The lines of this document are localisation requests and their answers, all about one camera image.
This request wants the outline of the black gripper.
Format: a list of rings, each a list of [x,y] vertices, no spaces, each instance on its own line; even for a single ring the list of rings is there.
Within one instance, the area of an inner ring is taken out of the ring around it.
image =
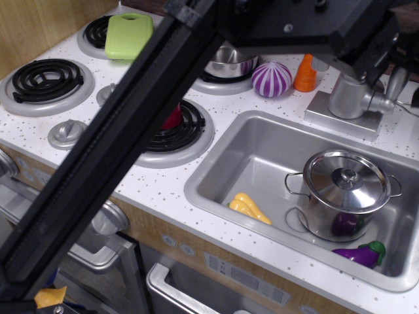
[[[394,46],[388,52],[390,61],[408,71],[418,70],[418,31],[400,33]],[[417,86],[410,106],[419,108],[419,87]]]

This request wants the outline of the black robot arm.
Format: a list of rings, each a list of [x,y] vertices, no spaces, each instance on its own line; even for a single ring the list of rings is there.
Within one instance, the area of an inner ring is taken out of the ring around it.
[[[34,295],[145,151],[223,42],[246,54],[312,54],[367,84],[394,63],[418,71],[401,43],[400,1],[168,1],[166,17],[1,247],[1,306]]]

